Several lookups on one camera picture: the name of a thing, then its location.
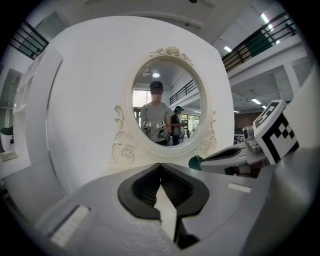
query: balcony railing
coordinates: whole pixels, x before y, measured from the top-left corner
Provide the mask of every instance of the balcony railing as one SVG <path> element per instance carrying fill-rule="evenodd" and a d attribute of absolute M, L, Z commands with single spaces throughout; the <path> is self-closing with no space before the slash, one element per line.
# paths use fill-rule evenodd
<path fill-rule="evenodd" d="M 178 92 L 170 98 L 170 105 L 173 104 L 174 102 L 177 102 L 183 96 L 186 96 L 187 94 L 191 93 L 196 88 L 197 88 L 197 84 L 192 79 L 190 82 L 188 82 L 184 87 L 178 90 Z"/>
<path fill-rule="evenodd" d="M 279 14 L 222 58 L 226 72 L 231 71 L 254 56 L 278 44 L 280 39 L 286 39 L 294 36 L 296 33 L 295 23 L 287 17 L 287 14 L 285 12 Z M 194 80 L 188 82 L 170 98 L 170 105 L 177 102 L 183 96 L 186 96 L 196 87 L 197 85 Z"/>
<path fill-rule="evenodd" d="M 22 54 L 35 60 L 47 47 L 49 42 L 27 21 L 24 21 L 17 29 L 10 46 Z"/>

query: ornate mirror frame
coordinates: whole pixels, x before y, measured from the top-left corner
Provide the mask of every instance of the ornate mirror frame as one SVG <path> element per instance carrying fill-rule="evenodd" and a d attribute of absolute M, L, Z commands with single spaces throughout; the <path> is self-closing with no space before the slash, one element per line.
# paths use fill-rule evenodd
<path fill-rule="evenodd" d="M 194 135 L 178 146 L 161 146 L 152 142 L 142 131 L 133 112 L 133 90 L 137 74 L 143 71 L 146 66 L 159 60 L 169 60 L 177 62 L 182 68 L 190 73 L 195 80 L 201 100 L 201 118 L 198 129 Z M 121 165 L 130 165 L 134 162 L 142 148 L 149 153 L 164 158 L 176 158 L 186 155 L 192 151 L 198 155 L 212 154 L 216 149 L 216 138 L 213 129 L 215 111 L 211 108 L 209 90 L 205 79 L 194 66 L 191 59 L 186 54 L 181 53 L 176 47 L 159 48 L 150 52 L 140 59 L 127 76 L 122 92 L 122 104 L 115 107 L 118 117 L 118 133 L 112 146 L 112 157 Z"/>

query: oval mirror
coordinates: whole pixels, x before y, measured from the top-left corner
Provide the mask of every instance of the oval mirror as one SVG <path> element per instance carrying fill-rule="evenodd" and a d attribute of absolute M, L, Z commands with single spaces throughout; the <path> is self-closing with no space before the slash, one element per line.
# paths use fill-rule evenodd
<path fill-rule="evenodd" d="M 197 132 L 198 85 L 174 60 L 160 59 L 142 67 L 133 83 L 132 104 L 137 125 L 154 143 L 179 146 Z"/>

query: black railing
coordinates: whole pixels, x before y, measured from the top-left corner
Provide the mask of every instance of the black railing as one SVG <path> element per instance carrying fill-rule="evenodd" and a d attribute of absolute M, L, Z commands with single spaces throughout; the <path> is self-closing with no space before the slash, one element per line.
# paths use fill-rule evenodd
<path fill-rule="evenodd" d="M 47 47 L 49 42 L 27 21 L 24 21 L 17 29 L 10 46 L 22 54 L 35 60 Z"/>
<path fill-rule="evenodd" d="M 294 36 L 295 34 L 296 28 L 294 22 L 285 12 L 279 14 L 222 58 L 225 70 L 227 72 L 231 71 L 252 57 L 276 45 L 278 40 Z"/>
<path fill-rule="evenodd" d="M 197 88 L 196 82 L 192 79 L 190 82 L 188 82 L 184 87 L 182 87 L 178 92 L 173 95 L 170 98 L 170 105 L 174 102 L 177 102 L 180 98 L 183 96 L 186 96 L 187 94 L 191 93 L 194 89 Z"/>

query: gray t-shirt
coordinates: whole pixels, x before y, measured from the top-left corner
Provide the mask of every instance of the gray t-shirt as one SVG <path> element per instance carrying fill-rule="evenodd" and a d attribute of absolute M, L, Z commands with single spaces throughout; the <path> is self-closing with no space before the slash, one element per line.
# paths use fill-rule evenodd
<path fill-rule="evenodd" d="M 143 124 L 144 121 L 151 122 L 150 139 L 153 142 L 161 142 L 165 140 L 163 138 L 158 138 L 159 132 L 157 131 L 157 123 L 171 120 L 171 116 L 173 114 L 172 110 L 164 103 L 161 103 L 158 106 L 153 106 L 150 102 L 142 106 L 140 113 L 141 123 Z"/>

